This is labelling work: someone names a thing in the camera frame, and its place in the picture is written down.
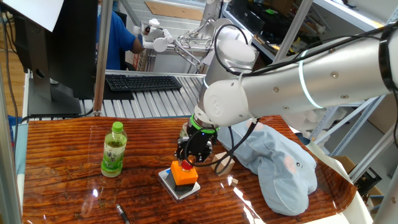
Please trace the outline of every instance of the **pen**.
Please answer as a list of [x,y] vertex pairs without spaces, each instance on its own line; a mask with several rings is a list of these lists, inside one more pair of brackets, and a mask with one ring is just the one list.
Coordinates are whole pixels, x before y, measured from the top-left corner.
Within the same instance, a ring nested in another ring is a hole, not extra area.
[[122,217],[123,221],[126,224],[130,224],[129,220],[127,219],[126,214],[124,213],[122,207],[119,204],[116,204],[116,210],[118,211],[119,215]]

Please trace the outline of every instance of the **orange cube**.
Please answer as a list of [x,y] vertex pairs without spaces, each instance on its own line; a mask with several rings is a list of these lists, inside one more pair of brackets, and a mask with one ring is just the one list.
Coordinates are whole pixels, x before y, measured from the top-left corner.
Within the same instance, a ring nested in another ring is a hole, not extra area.
[[175,185],[194,184],[198,180],[198,173],[194,167],[190,170],[183,170],[178,165],[178,161],[173,161],[170,170],[173,174]]

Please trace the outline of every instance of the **keyboard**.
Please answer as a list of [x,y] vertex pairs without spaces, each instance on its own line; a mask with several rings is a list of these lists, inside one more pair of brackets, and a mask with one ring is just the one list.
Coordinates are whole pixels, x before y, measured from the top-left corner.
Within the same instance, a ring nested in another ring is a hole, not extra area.
[[179,90],[182,87],[173,76],[107,75],[105,79],[112,91]]

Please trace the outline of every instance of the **small bottle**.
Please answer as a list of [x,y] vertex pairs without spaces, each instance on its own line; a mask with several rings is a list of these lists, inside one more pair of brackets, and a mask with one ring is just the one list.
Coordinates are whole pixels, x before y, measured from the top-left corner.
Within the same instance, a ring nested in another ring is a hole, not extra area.
[[123,124],[119,121],[113,123],[112,130],[109,130],[105,136],[102,174],[107,177],[116,177],[122,172],[126,143],[127,134],[123,131]]

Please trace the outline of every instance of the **red object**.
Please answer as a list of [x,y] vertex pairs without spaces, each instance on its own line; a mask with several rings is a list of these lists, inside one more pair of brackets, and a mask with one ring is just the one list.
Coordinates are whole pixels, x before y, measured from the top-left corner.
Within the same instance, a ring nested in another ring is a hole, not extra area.
[[190,169],[192,169],[192,165],[191,164],[189,164],[187,161],[182,161],[182,163],[181,163],[181,168],[183,168],[183,169],[185,169],[185,170],[190,170]]

